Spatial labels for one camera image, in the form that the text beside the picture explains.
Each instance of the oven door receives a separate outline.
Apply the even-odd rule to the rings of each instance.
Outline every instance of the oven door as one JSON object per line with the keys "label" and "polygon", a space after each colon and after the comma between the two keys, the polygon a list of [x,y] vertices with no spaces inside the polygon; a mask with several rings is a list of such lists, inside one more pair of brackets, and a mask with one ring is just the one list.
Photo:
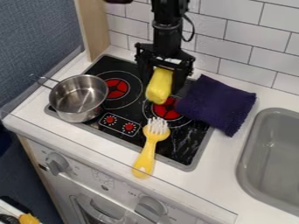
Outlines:
{"label": "oven door", "polygon": [[73,207],[84,224],[130,224],[136,223],[132,213],[100,195],[93,198],[80,193],[70,197]]}

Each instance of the brush bristles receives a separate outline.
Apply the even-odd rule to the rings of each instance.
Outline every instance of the brush bristles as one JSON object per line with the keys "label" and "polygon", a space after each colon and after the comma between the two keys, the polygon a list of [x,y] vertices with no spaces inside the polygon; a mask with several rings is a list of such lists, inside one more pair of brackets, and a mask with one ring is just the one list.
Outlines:
{"label": "brush bristles", "polygon": [[168,124],[163,118],[150,118],[148,120],[148,131],[153,134],[162,135],[168,129]]}

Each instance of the dish brush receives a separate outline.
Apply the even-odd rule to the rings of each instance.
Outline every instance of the dish brush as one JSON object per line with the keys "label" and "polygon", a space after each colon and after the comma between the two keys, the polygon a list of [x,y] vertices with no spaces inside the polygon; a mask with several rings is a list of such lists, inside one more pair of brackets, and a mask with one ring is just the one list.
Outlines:
{"label": "dish brush", "polygon": [[169,137],[170,129],[164,119],[154,117],[150,118],[148,125],[143,127],[143,134],[147,140],[132,169],[134,176],[140,179],[146,179],[154,171],[156,143]]}

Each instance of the purple towel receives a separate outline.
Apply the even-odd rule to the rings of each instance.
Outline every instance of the purple towel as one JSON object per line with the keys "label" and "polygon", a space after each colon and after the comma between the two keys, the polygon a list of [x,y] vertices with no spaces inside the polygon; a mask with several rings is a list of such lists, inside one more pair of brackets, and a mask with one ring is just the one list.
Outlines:
{"label": "purple towel", "polygon": [[256,94],[229,87],[202,74],[177,104],[176,111],[232,137],[245,121],[255,99]]}

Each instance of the gray sink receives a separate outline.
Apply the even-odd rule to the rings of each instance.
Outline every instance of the gray sink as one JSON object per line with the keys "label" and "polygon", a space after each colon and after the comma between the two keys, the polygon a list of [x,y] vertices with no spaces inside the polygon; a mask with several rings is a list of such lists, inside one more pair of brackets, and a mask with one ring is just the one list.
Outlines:
{"label": "gray sink", "polygon": [[237,178],[249,195],[299,216],[299,114],[268,108],[255,118]]}

